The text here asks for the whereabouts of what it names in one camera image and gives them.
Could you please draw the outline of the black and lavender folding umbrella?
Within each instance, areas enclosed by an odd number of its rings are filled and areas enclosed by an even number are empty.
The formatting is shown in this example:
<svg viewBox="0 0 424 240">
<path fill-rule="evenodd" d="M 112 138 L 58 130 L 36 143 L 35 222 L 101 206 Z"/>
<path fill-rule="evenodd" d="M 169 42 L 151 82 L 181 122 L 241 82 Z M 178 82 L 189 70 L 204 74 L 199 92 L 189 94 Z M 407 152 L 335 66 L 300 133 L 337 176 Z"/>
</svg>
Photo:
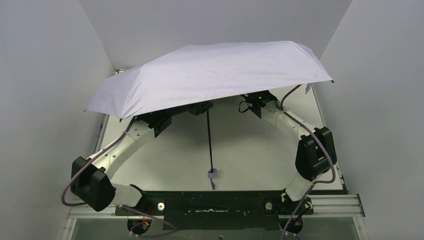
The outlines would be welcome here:
<svg viewBox="0 0 424 240">
<path fill-rule="evenodd" d="M 241 95 L 331 80 L 313 51 L 292 41 L 188 45 L 105 79 L 86 107 L 124 122 L 136 115 L 212 101 L 182 113 L 114 167 L 113 179 L 153 191 L 284 190 L 298 176 L 297 143 L 271 121 L 240 113 Z"/>
</svg>

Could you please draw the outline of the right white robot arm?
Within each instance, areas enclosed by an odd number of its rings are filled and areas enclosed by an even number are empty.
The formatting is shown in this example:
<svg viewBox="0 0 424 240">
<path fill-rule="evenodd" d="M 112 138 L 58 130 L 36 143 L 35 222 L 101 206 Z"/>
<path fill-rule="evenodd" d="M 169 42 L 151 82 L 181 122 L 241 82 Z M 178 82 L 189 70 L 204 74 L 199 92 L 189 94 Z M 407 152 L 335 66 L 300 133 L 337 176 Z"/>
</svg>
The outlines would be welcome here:
<svg viewBox="0 0 424 240">
<path fill-rule="evenodd" d="M 242 95 L 251 111 L 260 119 L 286 134 L 297 147 L 296 173 L 284 189 L 282 199 L 301 200 L 317 183 L 329 184 L 336 180 L 337 155 L 332 132 L 302 120 L 268 90 Z"/>
</svg>

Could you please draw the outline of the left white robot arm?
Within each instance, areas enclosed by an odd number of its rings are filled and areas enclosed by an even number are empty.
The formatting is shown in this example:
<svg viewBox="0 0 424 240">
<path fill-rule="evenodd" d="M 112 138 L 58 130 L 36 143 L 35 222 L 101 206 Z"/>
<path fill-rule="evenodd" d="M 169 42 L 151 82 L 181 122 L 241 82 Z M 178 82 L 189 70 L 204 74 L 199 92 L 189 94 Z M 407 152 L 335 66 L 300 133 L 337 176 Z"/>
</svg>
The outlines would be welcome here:
<svg viewBox="0 0 424 240">
<path fill-rule="evenodd" d="M 157 138 L 172 123 L 173 116 L 185 112 L 199 116 L 213 105 L 204 101 L 134 116 L 112 143 L 87 159 L 78 157 L 73 161 L 71 192 L 96 212 L 110 205 L 137 206 L 145 193 L 133 184 L 112 183 L 118 169 L 143 145 Z"/>
</svg>

